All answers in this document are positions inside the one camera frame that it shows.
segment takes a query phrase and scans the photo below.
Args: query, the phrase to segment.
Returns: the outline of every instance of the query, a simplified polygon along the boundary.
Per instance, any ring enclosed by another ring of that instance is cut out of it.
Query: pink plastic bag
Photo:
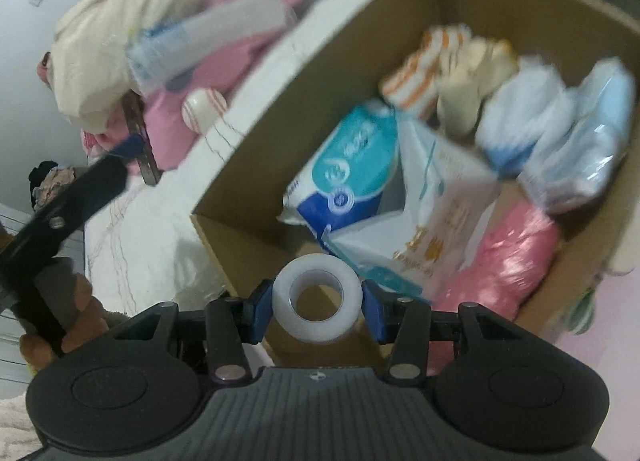
[[[446,282],[433,309],[456,313],[462,302],[477,302],[509,320],[544,279],[560,231],[542,210],[520,201],[498,226],[482,238],[473,263]],[[433,342],[429,372],[439,373],[453,360],[447,343]]]

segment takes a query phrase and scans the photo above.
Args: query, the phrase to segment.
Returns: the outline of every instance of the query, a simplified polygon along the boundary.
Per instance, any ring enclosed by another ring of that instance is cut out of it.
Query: black round disc
[[[146,341],[96,341],[31,382],[36,429],[60,448],[91,455],[145,449],[175,435],[200,401],[196,374]]]
[[[508,451],[593,442],[609,405],[594,371],[548,345],[506,341],[483,349],[462,355],[436,381],[436,404],[452,425]]]

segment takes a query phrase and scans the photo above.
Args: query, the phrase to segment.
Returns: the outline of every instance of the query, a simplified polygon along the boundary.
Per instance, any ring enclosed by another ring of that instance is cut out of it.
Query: metal screw
[[[222,365],[218,367],[215,372],[216,378],[222,381],[238,381],[244,378],[246,370],[240,365]]]
[[[420,367],[413,364],[396,364],[389,369],[389,374],[398,380],[413,380],[420,376]]]
[[[65,224],[66,224],[66,222],[65,222],[64,218],[62,218],[60,216],[52,217],[49,220],[49,226],[54,230],[63,229],[65,227]]]

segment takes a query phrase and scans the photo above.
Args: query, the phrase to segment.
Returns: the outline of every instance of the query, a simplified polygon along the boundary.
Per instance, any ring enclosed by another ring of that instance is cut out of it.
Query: white plastic bag
[[[227,44],[284,30],[294,19],[285,0],[231,1],[176,24],[143,30],[126,47],[127,64],[147,96]]]
[[[355,271],[388,289],[432,300],[465,259],[469,238],[498,194],[480,160],[408,115],[398,115],[404,210],[325,236]]]
[[[558,214],[604,192],[628,141],[635,97],[634,78],[619,59],[596,63],[576,91],[578,123],[532,155],[518,177],[535,205]]]
[[[554,66],[520,59],[520,72],[487,101],[476,144],[501,176],[516,176],[527,160],[557,143],[575,121],[575,95]]]

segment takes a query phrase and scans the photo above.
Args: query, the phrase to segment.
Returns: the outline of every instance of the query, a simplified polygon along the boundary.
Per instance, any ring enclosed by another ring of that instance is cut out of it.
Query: wet wipes package
[[[362,277],[403,295],[433,300],[459,269],[471,235],[497,198],[496,174],[469,152],[398,114],[404,210],[324,237]]]
[[[306,225],[322,240],[376,215],[398,155],[395,111],[377,100],[357,106],[289,185],[279,221]]]

